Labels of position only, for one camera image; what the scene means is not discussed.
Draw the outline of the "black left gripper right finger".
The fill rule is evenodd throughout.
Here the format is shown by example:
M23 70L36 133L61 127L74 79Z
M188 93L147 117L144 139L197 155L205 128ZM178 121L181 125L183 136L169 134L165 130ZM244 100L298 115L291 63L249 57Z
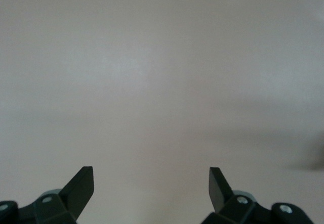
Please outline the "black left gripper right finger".
M214 212L202 223L313 223L296 205L278 202L267 209L250 193L234 191L218 167L209 170L209 196Z

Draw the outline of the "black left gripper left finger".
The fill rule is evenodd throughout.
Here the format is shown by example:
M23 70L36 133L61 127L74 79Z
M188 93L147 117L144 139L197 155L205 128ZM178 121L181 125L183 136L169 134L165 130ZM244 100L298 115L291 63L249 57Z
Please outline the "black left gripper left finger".
M77 223L93 193L93 167L84 166L62 189L44 192L25 207L2 201L1 223Z

